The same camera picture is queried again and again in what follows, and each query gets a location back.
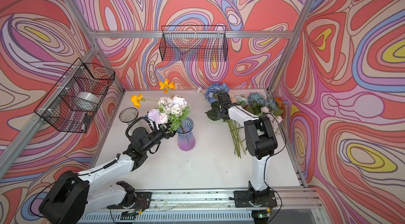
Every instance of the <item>purple flower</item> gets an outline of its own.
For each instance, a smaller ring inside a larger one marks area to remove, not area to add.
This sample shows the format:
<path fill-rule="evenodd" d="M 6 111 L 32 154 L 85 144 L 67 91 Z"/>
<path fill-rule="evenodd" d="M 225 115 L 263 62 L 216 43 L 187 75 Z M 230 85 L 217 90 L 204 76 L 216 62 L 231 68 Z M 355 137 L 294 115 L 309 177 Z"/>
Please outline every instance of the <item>purple flower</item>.
<path fill-rule="evenodd" d="M 148 119 L 156 122 L 159 119 L 160 111 L 158 109 L 153 109 L 148 112 Z"/>

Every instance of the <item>white table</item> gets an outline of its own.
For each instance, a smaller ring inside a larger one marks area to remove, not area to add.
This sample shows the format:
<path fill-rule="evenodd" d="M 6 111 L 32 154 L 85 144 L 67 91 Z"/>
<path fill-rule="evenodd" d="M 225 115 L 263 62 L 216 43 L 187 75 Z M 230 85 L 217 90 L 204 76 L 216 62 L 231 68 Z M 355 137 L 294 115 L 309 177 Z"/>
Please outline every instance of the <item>white table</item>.
<path fill-rule="evenodd" d="M 265 95 L 264 90 L 253 90 Z M 252 90 L 231 90 L 234 95 L 245 94 Z M 163 91 L 128 91 L 118 108 L 118 113 L 105 140 L 96 166 L 111 161 L 117 153 L 125 151 L 129 140 L 125 136 L 127 124 L 119 120 L 122 110 L 133 107 L 130 98 L 142 93 L 144 98 L 159 99 Z M 196 145 L 193 150 L 184 152 L 177 146 L 177 136 L 163 139 L 156 154 L 149 154 L 144 164 L 133 172 L 117 177 L 106 186 L 117 181 L 126 181 L 136 190 L 163 189 L 206 189 L 206 188 L 245 188 L 251 179 L 252 156 L 246 151 L 242 158 L 234 155 L 234 145 L 228 124 L 208 119 L 204 112 L 210 109 L 204 96 L 195 90 L 174 90 L 174 95 L 183 96 L 190 104 L 189 117 L 194 121 L 192 130 Z M 141 102 L 139 116 L 146 115 L 156 105 L 154 101 Z M 283 138 L 277 135 L 278 148 L 284 146 Z M 272 157 L 269 169 L 271 187 L 300 186 L 295 170 L 286 149 Z"/>

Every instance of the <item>wire basket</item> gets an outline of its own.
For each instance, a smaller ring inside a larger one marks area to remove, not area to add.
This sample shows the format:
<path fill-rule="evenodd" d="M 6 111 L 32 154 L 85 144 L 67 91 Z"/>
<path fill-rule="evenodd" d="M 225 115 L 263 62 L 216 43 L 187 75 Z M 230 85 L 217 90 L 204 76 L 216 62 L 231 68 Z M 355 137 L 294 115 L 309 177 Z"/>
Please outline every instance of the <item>wire basket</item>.
<path fill-rule="evenodd" d="M 162 60 L 226 61 L 228 41 L 224 25 L 162 26 Z"/>
<path fill-rule="evenodd" d="M 52 103 L 35 113 L 60 132 L 86 133 L 114 79 L 114 70 L 82 62 Z"/>

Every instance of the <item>psychedelic wallpaper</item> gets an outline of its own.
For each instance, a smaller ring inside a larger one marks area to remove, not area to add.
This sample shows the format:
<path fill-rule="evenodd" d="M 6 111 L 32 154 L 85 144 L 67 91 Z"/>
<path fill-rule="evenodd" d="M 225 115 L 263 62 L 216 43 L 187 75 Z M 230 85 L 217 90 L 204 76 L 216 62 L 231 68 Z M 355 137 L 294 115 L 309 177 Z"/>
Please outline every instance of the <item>psychedelic wallpaper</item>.
<path fill-rule="evenodd" d="M 89 44 L 63 0 L 0 0 L 0 6 L 1 154 Z M 0 223 L 37 220 L 28 211 L 33 195 L 64 171 L 87 168 L 118 93 L 112 86 L 87 134 L 61 133 L 43 125 L 0 180 Z M 34 210 L 40 202 L 34 202 Z"/>
<path fill-rule="evenodd" d="M 94 30 L 161 30 L 162 25 L 224 24 L 227 30 L 292 30 L 305 0 L 76 0 Z M 228 39 L 226 63 L 162 62 L 159 39 L 99 39 L 125 89 L 177 88 L 226 82 L 266 88 L 286 39 Z"/>
<path fill-rule="evenodd" d="M 316 0 L 272 93 L 332 223 L 405 223 L 405 0 Z"/>

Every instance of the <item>black mounting plate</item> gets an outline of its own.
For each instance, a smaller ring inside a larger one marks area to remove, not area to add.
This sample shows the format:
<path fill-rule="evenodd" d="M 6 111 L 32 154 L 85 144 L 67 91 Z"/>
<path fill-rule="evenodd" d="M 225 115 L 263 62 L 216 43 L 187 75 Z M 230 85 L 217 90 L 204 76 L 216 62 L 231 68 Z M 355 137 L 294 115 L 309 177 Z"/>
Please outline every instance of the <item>black mounting plate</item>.
<path fill-rule="evenodd" d="M 266 207 L 266 208 L 274 208 L 277 206 L 276 197 L 274 195 L 274 191 L 270 191 L 268 197 L 264 197 L 262 199 L 256 199 L 254 203 L 252 203 L 249 199 L 249 194 L 247 191 L 234 191 L 233 197 L 235 198 L 235 206 L 239 207 Z"/>
<path fill-rule="evenodd" d="M 145 208 L 145 202 L 146 202 L 146 208 L 148 209 L 150 204 L 151 204 L 151 196 L 152 196 L 152 192 L 135 192 L 136 193 L 136 197 L 139 199 L 143 199 L 142 200 L 135 200 L 135 205 L 132 206 L 129 209 L 135 209 L 135 211 L 141 210 Z M 124 209 L 122 206 L 118 206 L 118 205 L 111 205 L 111 206 L 107 206 L 107 209 Z"/>

